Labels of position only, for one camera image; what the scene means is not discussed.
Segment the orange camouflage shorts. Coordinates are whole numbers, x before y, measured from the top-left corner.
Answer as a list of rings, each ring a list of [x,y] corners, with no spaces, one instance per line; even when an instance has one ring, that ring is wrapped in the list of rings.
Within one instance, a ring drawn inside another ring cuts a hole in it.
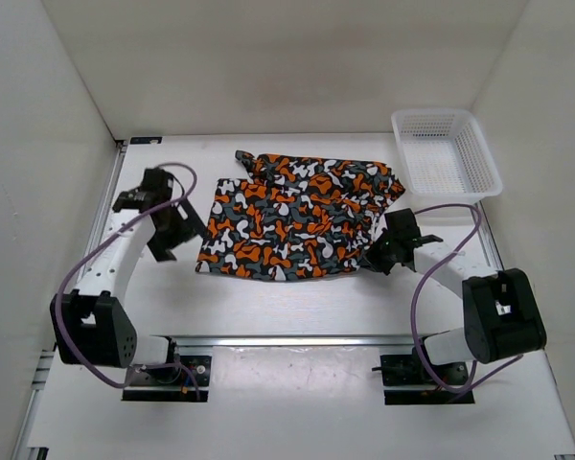
[[[198,273],[295,282],[356,272],[405,192],[382,162],[244,150],[235,158],[247,176],[218,180]]]

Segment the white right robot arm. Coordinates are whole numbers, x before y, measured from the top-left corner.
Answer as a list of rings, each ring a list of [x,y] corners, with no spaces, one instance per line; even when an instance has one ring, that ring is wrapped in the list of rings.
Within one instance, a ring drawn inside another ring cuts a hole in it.
[[[364,259],[385,275],[401,265],[422,276],[410,307],[416,354],[411,371],[417,380],[432,383],[455,362],[489,364],[546,346],[546,329],[524,271],[495,270],[464,255],[460,246],[452,248],[436,235],[423,234],[416,213],[409,208],[384,218],[385,229]],[[421,337],[417,303],[429,279],[461,300],[463,326]]]

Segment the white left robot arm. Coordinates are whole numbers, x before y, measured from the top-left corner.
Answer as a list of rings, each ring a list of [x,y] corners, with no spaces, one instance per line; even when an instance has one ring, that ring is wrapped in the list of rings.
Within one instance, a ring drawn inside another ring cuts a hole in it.
[[[140,335],[125,309],[127,286],[147,249],[155,261],[175,259],[173,249],[204,234],[205,225],[187,198],[153,214],[150,195],[121,193],[109,213],[104,237],[110,241],[92,258],[72,290],[53,299],[52,323],[61,361],[126,369],[146,366],[161,383],[178,379],[182,361],[172,339]]]

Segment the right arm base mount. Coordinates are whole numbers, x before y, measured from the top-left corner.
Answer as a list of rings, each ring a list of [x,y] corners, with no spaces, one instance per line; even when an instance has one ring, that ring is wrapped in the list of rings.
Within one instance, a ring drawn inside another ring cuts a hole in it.
[[[385,405],[475,403],[472,391],[457,396],[438,385],[416,355],[382,355],[371,371],[381,374]]]

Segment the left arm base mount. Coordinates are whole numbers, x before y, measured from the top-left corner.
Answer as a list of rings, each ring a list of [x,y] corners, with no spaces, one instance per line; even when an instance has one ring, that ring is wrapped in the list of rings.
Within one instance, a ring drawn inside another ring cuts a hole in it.
[[[181,368],[157,369],[138,374],[122,392],[123,402],[207,403],[213,358],[211,355],[180,355]]]

